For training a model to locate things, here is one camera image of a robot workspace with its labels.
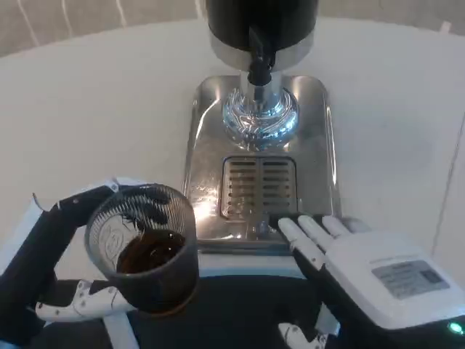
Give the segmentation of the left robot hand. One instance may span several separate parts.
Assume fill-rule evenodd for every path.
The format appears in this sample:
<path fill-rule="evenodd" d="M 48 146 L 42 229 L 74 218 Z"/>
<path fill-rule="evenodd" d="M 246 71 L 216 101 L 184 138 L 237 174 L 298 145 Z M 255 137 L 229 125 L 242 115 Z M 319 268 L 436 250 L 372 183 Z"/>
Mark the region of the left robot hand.
<path fill-rule="evenodd" d="M 32 307 L 52 285 L 54 267 L 68 247 L 76 230 L 122 216 L 144 232 L 162 228 L 183 228 L 182 208 L 189 206 L 178 191 L 156 183 L 104 185 L 81 191 L 58 201 L 44 211 L 32 201 L 19 224 L 13 241 L 2 251 L 1 264 L 1 341 L 25 345 L 43 325 Z"/>

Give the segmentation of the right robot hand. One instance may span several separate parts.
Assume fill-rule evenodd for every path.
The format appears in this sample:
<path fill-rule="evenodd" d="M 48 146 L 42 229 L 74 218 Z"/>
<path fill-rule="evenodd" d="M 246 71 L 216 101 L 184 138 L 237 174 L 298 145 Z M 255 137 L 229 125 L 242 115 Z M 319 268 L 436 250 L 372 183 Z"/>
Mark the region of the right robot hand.
<path fill-rule="evenodd" d="M 288 244 L 353 348 L 462 348 L 464 290 L 422 248 L 356 219 L 275 213 Z"/>

